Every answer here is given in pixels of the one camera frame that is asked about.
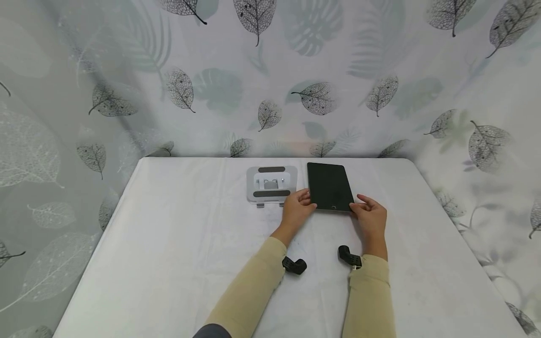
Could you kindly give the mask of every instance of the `beige sleeve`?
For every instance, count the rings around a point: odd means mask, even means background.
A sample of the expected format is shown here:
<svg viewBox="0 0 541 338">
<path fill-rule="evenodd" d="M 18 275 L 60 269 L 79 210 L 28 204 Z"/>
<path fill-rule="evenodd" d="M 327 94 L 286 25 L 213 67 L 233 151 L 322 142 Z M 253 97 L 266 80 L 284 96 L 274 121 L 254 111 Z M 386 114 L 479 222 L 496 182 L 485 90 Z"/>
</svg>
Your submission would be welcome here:
<svg viewBox="0 0 541 338">
<path fill-rule="evenodd" d="M 349 301 L 342 338 L 395 338 L 389 265 L 363 255 L 362 267 L 349 274 Z"/>
<path fill-rule="evenodd" d="M 205 325 L 219 324 L 232 338 L 252 337 L 285 273 L 282 260 L 286 252 L 280 240 L 269 237 L 231 282 Z"/>
</svg>

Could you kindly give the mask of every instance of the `white tablecloth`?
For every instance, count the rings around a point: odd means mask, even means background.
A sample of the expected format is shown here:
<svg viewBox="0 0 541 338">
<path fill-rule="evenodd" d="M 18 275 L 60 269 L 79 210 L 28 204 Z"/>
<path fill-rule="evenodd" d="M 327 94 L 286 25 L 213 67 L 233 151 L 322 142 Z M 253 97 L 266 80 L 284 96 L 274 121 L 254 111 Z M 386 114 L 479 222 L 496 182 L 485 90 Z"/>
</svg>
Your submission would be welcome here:
<svg viewBox="0 0 541 338">
<path fill-rule="evenodd" d="M 387 242 L 398 337 L 520 337 L 500 298 L 415 166 L 401 159 L 144 158 L 94 252 L 56 338 L 191 337 L 281 208 L 246 200 L 246 170 L 342 164 L 352 192 L 389 210 Z M 289 248 L 286 274 L 255 337 L 340 336 L 349 267 L 339 245 L 361 244 L 351 218 L 316 211 Z"/>
</svg>

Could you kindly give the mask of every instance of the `leaf-patterned curtain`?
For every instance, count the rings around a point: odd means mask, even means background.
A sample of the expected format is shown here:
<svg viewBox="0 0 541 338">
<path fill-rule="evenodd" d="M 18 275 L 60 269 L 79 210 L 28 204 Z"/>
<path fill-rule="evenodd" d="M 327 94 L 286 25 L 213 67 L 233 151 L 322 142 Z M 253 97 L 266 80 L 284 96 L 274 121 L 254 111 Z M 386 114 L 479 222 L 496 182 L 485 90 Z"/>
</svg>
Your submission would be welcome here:
<svg viewBox="0 0 541 338">
<path fill-rule="evenodd" d="M 541 0 L 4 0 L 0 335 L 52 337 L 145 156 L 405 157 L 541 333 Z"/>
</svg>

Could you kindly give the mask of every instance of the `hand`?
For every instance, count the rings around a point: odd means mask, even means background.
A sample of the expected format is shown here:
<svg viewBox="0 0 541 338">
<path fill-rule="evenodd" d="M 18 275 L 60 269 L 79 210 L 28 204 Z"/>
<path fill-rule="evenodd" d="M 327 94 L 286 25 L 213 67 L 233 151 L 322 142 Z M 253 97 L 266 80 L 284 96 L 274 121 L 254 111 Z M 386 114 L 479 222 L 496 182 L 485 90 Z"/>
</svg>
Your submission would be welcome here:
<svg viewBox="0 0 541 338">
<path fill-rule="evenodd" d="M 279 239 L 288 247 L 316 207 L 317 205 L 310 201 L 308 189 L 299 190 L 287 196 L 283 203 L 282 222 L 271 237 Z"/>
<path fill-rule="evenodd" d="M 385 224 L 387 209 L 375 200 L 357 195 L 364 203 L 350 203 L 349 207 L 359 220 L 359 227 L 365 240 L 364 253 L 387 260 L 387 244 L 385 243 Z"/>
</svg>

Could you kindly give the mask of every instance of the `black tablet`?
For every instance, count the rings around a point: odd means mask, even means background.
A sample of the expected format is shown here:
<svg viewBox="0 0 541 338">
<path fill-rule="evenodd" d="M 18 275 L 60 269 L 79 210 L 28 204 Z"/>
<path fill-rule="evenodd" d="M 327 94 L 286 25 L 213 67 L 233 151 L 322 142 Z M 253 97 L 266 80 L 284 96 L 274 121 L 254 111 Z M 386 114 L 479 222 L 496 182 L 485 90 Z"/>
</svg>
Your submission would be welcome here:
<svg viewBox="0 0 541 338">
<path fill-rule="evenodd" d="M 308 187 L 318 209 L 351 211 L 351 188 L 343 165 L 308 163 Z"/>
</svg>

